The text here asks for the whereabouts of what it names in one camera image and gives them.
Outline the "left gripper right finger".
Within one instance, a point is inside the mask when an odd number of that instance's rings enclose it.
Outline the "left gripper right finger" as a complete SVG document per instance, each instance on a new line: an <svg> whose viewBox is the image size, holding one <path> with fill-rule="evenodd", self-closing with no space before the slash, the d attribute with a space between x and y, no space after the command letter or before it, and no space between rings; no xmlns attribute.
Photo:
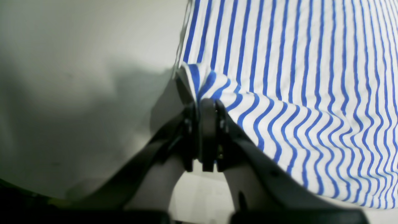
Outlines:
<svg viewBox="0 0 398 224"><path fill-rule="evenodd" d="M220 100L199 103L199 160L225 176L237 211L335 210L294 181L249 139Z"/></svg>

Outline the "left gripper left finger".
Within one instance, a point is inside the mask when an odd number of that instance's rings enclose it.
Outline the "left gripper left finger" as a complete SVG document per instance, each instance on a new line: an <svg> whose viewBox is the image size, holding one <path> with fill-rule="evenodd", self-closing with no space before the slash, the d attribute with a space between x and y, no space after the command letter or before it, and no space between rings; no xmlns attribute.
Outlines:
<svg viewBox="0 0 398 224"><path fill-rule="evenodd" d="M104 185L71 209L166 211L176 183L184 172L193 170L196 122L197 109L190 104Z"/></svg>

